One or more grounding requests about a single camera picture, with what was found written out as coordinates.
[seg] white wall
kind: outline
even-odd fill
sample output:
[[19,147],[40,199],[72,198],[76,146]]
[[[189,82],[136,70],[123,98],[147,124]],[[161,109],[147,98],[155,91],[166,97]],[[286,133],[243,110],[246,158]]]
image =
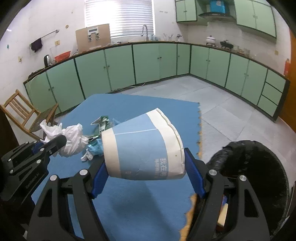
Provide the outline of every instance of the white wall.
[[242,31],[236,23],[208,22],[208,26],[189,26],[188,42],[205,44],[206,37],[212,35],[217,43],[229,40],[241,49],[251,50],[251,57],[283,74],[286,59],[291,59],[291,41],[289,27],[273,8],[276,22],[277,41],[273,43],[259,36]]
[[[187,41],[187,26],[176,23],[174,0],[154,0],[154,11],[156,36],[181,34],[184,38],[180,41]],[[72,50],[76,43],[75,31],[84,27],[84,0],[32,0],[23,8],[8,27],[11,31],[6,31],[0,40],[0,103],[16,89],[27,96],[23,82],[28,75],[44,67],[45,55],[57,56]],[[58,33],[42,38],[41,50],[34,53],[30,49],[30,43],[57,28]],[[55,46],[56,40],[60,40],[59,46]],[[113,42],[130,40],[145,40],[145,36],[112,39]],[[18,62],[18,56],[22,57],[22,62]],[[32,140],[10,123],[20,143]]]

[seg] red fire extinguisher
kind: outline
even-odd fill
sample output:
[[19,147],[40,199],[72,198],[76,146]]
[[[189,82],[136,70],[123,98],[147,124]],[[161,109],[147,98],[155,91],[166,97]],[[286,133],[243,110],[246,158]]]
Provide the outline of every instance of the red fire extinguisher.
[[285,70],[284,70],[284,76],[288,76],[288,73],[289,73],[289,70],[290,70],[290,60],[287,59],[286,62],[285,62]]

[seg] window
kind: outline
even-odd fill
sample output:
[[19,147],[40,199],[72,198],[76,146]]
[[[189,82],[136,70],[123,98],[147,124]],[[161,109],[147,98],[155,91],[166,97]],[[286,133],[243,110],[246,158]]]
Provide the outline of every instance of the window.
[[151,0],[85,0],[85,26],[109,23],[111,38],[153,34]]

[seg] silver screw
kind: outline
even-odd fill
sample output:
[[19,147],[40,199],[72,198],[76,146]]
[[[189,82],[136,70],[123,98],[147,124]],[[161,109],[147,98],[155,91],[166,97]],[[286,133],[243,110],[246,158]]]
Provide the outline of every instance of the silver screw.
[[214,169],[211,169],[211,170],[209,170],[209,174],[210,174],[211,176],[215,176],[215,175],[217,175],[217,171],[214,170]]
[[85,176],[86,174],[87,174],[87,170],[86,169],[82,169],[82,170],[80,170],[80,172],[79,172],[79,174],[81,175],[81,176]]
[[247,180],[247,177],[245,175],[240,175],[239,179],[244,182]]
[[51,175],[49,179],[51,181],[55,181],[57,179],[57,175]]

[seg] faucet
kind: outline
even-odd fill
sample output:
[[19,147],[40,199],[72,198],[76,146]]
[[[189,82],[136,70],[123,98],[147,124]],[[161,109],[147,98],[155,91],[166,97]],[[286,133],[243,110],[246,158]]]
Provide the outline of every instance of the faucet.
[[143,26],[142,26],[142,34],[141,34],[141,36],[143,36],[144,27],[146,27],[146,41],[148,41],[149,40],[149,38],[148,38],[148,29],[147,29],[147,25],[146,24],[143,24]]

